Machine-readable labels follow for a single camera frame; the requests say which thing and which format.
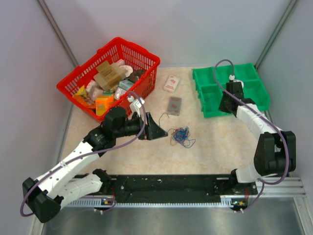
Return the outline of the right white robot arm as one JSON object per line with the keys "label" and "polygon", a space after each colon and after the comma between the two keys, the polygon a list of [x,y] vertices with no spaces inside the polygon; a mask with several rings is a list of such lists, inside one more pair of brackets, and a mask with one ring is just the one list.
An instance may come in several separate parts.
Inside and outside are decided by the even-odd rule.
{"label": "right white robot arm", "polygon": [[252,99],[245,98],[241,82],[226,83],[219,109],[241,120],[258,141],[252,162],[231,171],[228,188],[232,193],[241,193],[246,183],[257,179],[273,175],[287,176],[295,171],[295,134],[275,126]]}

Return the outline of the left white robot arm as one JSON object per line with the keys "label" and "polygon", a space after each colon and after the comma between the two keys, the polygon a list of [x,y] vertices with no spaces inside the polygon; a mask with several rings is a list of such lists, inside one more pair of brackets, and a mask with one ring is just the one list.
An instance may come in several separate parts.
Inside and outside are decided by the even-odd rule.
{"label": "left white robot arm", "polygon": [[66,205],[90,193],[106,194],[110,191],[110,177],[106,171],[96,169],[77,183],[71,179],[99,159],[106,152],[127,146],[117,146],[116,139],[133,136],[135,140],[155,140],[168,136],[153,120],[149,112],[140,115],[134,112],[128,118],[124,108],[116,106],[106,114],[101,124],[89,131],[78,146],[62,161],[47,173],[36,179],[27,178],[22,183],[23,202],[40,222],[46,223],[53,219]]}

